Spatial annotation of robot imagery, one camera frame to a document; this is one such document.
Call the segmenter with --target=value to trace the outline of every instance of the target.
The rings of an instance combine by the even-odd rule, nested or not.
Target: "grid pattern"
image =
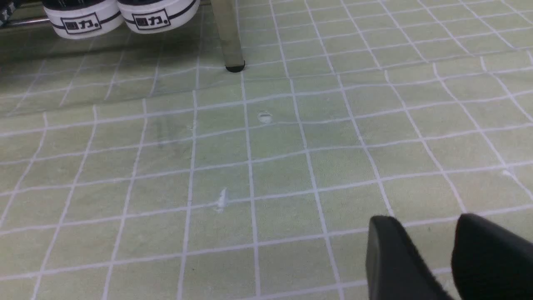
[[[533,240],[533,4],[239,0],[237,12],[241,74],[221,67],[207,7],[161,35],[10,36],[6,298],[366,299],[377,214],[403,222],[456,295],[462,212]]]

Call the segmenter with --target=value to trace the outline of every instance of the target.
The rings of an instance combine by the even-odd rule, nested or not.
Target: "metal rod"
[[[20,4],[20,7],[18,9],[30,9],[42,5],[43,3],[39,0],[27,0],[24,3]]]
[[[20,20],[9,20],[4,26],[0,27],[0,30],[13,30],[22,27],[37,27],[42,25],[49,25],[50,20],[47,17],[36,17]]]

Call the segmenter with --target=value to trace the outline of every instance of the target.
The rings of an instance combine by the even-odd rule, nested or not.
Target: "black shoe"
[[[11,17],[13,12],[20,7],[21,0],[0,0],[0,27]]]

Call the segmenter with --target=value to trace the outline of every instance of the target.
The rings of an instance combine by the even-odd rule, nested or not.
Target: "shoe logo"
[[[91,13],[77,18],[61,18],[67,34],[84,34],[102,29],[96,13]]]
[[[170,26],[166,9],[150,13],[132,13],[132,17],[138,30],[153,30]]]

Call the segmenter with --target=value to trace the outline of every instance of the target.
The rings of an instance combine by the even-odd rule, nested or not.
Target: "sneaker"
[[[108,33],[124,22],[117,0],[42,1],[55,32],[71,40]]]
[[[118,0],[128,27],[140,34],[160,33],[187,23],[200,0]]]
[[[20,7],[21,0],[0,0],[0,27],[4,25],[13,12]]]

